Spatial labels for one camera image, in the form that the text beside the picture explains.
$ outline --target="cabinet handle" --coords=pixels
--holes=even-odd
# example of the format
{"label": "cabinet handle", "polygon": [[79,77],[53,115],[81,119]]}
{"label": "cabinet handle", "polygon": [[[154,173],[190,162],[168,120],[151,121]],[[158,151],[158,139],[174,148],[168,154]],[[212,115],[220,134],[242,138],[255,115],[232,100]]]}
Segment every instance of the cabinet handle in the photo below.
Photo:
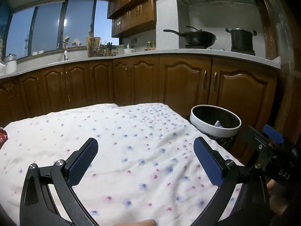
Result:
{"label": "cabinet handle", "polygon": [[205,73],[204,73],[204,80],[203,80],[204,88],[206,88],[206,83],[207,83],[207,71],[205,70]]}
{"label": "cabinet handle", "polygon": [[214,73],[214,82],[213,82],[213,90],[216,91],[216,83],[217,83],[217,72]]}

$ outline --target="lower cabinet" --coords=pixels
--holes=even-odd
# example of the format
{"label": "lower cabinet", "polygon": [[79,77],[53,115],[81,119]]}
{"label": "lower cabinet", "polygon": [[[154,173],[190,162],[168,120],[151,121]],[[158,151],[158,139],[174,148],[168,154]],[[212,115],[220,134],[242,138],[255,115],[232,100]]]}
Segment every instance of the lower cabinet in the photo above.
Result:
{"label": "lower cabinet", "polygon": [[64,66],[58,65],[42,69],[40,75],[46,112],[69,109]]}
{"label": "lower cabinet", "polygon": [[39,71],[32,71],[19,76],[22,102],[28,118],[46,114],[40,80]]}
{"label": "lower cabinet", "polygon": [[0,80],[0,127],[26,118],[17,77]]}
{"label": "lower cabinet", "polygon": [[113,78],[117,105],[158,102],[158,55],[114,59]]}
{"label": "lower cabinet", "polygon": [[[277,74],[277,70],[255,63],[214,57],[208,104],[238,115],[242,122],[240,133],[247,126],[262,133],[270,116]],[[239,134],[231,153],[246,164],[253,150]]]}
{"label": "lower cabinet", "polygon": [[93,60],[89,63],[92,103],[114,103],[112,60]]}
{"label": "lower cabinet", "polygon": [[186,118],[195,105],[208,102],[211,57],[161,55],[159,102]]}
{"label": "lower cabinet", "polygon": [[65,64],[64,70],[69,107],[92,105],[88,62]]}

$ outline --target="blue pad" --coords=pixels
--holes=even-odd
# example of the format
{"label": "blue pad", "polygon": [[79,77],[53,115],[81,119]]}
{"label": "blue pad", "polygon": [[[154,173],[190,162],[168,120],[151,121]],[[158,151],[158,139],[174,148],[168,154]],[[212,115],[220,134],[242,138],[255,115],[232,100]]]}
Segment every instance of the blue pad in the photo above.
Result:
{"label": "blue pad", "polygon": [[282,134],[280,132],[277,132],[274,128],[272,128],[269,125],[265,125],[263,127],[263,132],[278,144],[281,144],[284,142]]}
{"label": "blue pad", "polygon": [[218,162],[210,154],[209,150],[204,146],[199,138],[195,139],[193,149],[202,167],[204,168],[204,171],[210,179],[210,182],[213,185],[220,187],[223,183],[223,171]]}
{"label": "blue pad", "polygon": [[69,168],[67,183],[70,187],[79,184],[97,152],[98,143],[93,139]]}

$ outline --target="trash can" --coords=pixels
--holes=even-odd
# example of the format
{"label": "trash can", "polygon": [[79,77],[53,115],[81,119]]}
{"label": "trash can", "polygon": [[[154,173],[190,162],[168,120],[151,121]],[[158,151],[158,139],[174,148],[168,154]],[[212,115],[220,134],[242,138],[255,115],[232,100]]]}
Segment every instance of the trash can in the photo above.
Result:
{"label": "trash can", "polygon": [[[220,122],[220,127],[215,126],[217,121]],[[213,105],[194,106],[191,109],[190,122],[226,150],[232,148],[241,126],[237,115]]]}

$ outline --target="blue flower print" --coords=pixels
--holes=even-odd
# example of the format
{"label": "blue flower print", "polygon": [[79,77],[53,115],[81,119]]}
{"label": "blue flower print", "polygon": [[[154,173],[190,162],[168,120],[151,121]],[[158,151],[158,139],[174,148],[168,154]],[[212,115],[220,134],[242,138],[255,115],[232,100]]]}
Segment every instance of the blue flower print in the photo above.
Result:
{"label": "blue flower print", "polygon": [[90,211],[90,215],[99,216],[99,213],[98,213],[98,211]]}
{"label": "blue flower print", "polygon": [[176,201],[181,202],[181,201],[182,201],[182,197],[181,197],[180,195],[178,195],[178,196],[176,197]]}
{"label": "blue flower print", "polygon": [[168,166],[165,167],[165,173],[170,174],[173,172],[173,164],[169,164]]}
{"label": "blue flower print", "polygon": [[176,163],[178,163],[178,159],[177,159],[177,158],[173,158],[173,159],[171,160],[171,162],[176,164]]}
{"label": "blue flower print", "polygon": [[144,159],[139,160],[139,165],[144,165],[144,164],[145,164],[145,160]]}
{"label": "blue flower print", "polygon": [[200,200],[200,201],[197,203],[197,206],[198,206],[199,208],[203,208],[204,204],[205,204],[205,202],[204,202],[203,200]]}
{"label": "blue flower print", "polygon": [[184,177],[183,177],[183,180],[184,180],[184,181],[190,181],[190,178],[189,178],[188,176],[184,176]]}
{"label": "blue flower print", "polygon": [[124,199],[122,204],[125,206],[125,208],[129,208],[130,206],[132,206],[132,202],[129,199]]}
{"label": "blue flower print", "polygon": [[148,191],[148,185],[146,183],[141,183],[138,187],[140,190]]}

